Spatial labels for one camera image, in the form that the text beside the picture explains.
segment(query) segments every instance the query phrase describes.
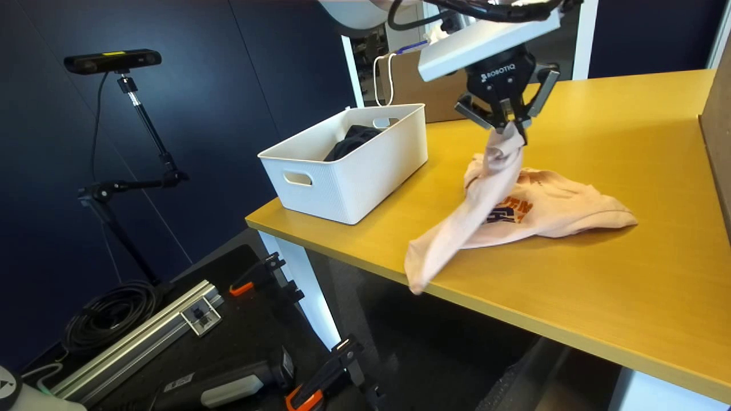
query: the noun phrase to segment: white plastic bin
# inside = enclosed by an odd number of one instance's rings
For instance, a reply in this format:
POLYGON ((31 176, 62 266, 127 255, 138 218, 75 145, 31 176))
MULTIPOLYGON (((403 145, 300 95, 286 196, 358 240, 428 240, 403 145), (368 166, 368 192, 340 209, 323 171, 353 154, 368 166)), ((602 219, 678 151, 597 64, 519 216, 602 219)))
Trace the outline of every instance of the white plastic bin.
POLYGON ((424 106, 342 111, 257 154, 283 209, 361 223, 427 163, 424 106), (340 161, 323 163, 352 127, 389 122, 340 161))

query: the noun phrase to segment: floor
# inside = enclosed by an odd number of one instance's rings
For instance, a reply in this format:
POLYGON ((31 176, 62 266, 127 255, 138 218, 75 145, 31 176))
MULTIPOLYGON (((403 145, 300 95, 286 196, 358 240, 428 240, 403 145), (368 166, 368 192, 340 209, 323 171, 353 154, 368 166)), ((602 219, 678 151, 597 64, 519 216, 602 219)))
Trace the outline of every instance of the floor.
MULTIPOLYGON (((249 245, 243 232, 210 259, 249 245)), ((362 346, 362 370, 389 411, 597 411, 618 368, 436 298, 310 255, 340 336, 362 346)))

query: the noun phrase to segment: wooden table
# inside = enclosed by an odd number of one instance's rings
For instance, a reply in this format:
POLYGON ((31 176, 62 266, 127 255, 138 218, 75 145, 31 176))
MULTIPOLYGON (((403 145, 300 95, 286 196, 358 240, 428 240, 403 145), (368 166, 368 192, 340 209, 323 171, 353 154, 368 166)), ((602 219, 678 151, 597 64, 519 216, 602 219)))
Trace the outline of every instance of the wooden table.
MULTIPOLYGON (((556 86, 522 168, 617 196, 640 227, 459 252, 427 292, 731 402, 731 252, 699 131, 709 83, 682 72, 556 86)), ((405 242, 456 209, 485 145, 469 122, 428 123, 427 138, 428 163, 356 227, 276 199, 247 225, 295 266, 307 266, 304 247, 403 283, 405 242)))

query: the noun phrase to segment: tripod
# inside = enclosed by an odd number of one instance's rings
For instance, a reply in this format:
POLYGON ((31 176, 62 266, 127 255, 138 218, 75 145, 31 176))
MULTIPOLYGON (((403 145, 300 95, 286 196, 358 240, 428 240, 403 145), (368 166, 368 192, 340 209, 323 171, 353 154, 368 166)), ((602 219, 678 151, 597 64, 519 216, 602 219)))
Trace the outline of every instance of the tripod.
POLYGON ((175 168, 170 154, 163 150, 151 118, 146 115, 143 106, 136 99, 136 86, 130 75, 130 72, 118 72, 118 87, 120 91, 130 99, 134 112, 138 115, 143 129, 147 131, 147 135, 152 138, 154 146, 158 146, 158 158, 163 168, 161 178, 158 180, 109 180, 109 184, 96 184, 88 188, 82 188, 77 192, 82 204, 88 204, 96 216, 102 219, 105 229, 118 240, 118 245, 133 256, 133 261, 138 266, 142 274, 146 276, 146 281, 151 285, 160 285, 160 279, 154 276, 154 272, 151 271, 151 266, 146 263, 146 259, 138 255, 138 249, 134 247, 134 242, 130 240, 130 236, 120 229, 120 225, 115 223, 109 201, 120 194, 120 192, 133 192, 133 191, 151 191, 151 188, 174 188, 179 180, 186 180, 186 176, 175 168))

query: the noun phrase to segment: black cable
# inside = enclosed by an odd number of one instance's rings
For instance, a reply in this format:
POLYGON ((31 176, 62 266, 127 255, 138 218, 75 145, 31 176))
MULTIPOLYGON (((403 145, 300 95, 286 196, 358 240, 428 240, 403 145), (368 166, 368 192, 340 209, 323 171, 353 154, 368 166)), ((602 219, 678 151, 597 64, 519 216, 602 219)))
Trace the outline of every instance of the black cable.
POLYGON ((67 349, 102 349, 158 311, 158 292, 146 285, 118 285, 91 300, 65 325, 67 349))
POLYGON ((105 72, 105 75, 101 79, 97 90, 96 90, 91 161, 88 161, 91 184, 96 184, 96 145, 97 145, 97 129, 101 129, 101 95, 105 90, 107 79, 109 79, 109 72, 105 72))
POLYGON ((393 3, 389 3, 389 10, 387 10, 387 29, 393 29, 393 31, 415 31, 415 29, 428 26, 428 24, 433 24, 433 22, 452 19, 452 16, 453 16, 453 13, 440 13, 440 14, 428 16, 428 19, 409 22, 409 24, 397 24, 397 22, 395 22, 395 13, 397 13, 400 5, 402 5, 402 0, 393 0, 393 3))

